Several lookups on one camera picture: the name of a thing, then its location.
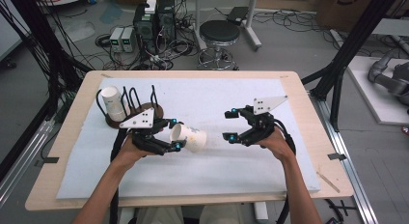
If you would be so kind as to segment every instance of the round stool seat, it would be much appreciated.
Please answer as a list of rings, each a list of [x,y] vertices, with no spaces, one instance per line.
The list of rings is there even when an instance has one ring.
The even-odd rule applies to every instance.
[[[229,45],[237,41],[240,31],[226,20],[210,20],[201,25],[199,34],[205,42]]]

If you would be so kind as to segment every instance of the wooden table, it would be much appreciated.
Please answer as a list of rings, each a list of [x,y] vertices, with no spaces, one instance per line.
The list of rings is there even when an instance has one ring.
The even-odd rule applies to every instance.
[[[315,113],[314,107],[298,75],[292,71],[92,71],[84,82],[70,108],[60,133],[49,153],[59,157],[56,164],[44,164],[39,177],[27,199],[27,210],[79,209],[85,199],[57,200],[56,195],[63,179],[68,157],[80,133],[81,126],[90,109],[98,86],[103,78],[272,78],[280,79],[291,106],[293,115],[301,130],[306,148],[317,173],[321,190],[312,193],[313,198],[334,198],[352,196],[351,183],[338,160],[330,160],[334,148]],[[233,194],[183,197],[143,197],[120,200],[120,207],[199,205],[233,202],[256,202],[283,200],[278,194]]]

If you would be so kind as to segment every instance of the white cup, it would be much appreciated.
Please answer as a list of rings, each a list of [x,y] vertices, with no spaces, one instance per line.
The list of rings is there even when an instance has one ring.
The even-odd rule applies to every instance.
[[[205,131],[182,124],[175,124],[171,130],[171,141],[186,140],[184,149],[192,153],[198,153],[205,147],[206,137]]]
[[[127,102],[121,103],[121,93],[115,86],[108,86],[101,91],[103,102],[105,103],[106,113],[108,113],[111,120],[121,122],[129,115],[129,107]]]

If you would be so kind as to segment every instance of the black stool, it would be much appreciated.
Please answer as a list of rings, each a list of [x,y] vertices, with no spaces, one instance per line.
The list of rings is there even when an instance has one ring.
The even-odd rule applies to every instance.
[[[235,66],[232,54],[221,46],[237,42],[240,34],[237,26],[226,20],[210,20],[201,25],[199,34],[210,47],[199,53],[198,67],[225,70]]]

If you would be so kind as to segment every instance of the person's left arm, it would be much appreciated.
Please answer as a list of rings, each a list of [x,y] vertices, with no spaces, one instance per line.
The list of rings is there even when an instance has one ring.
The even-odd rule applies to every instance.
[[[126,171],[132,168],[136,161],[148,154],[151,153],[136,148],[132,144],[131,136],[128,136],[117,157],[108,166],[93,194],[72,223],[102,223]]]

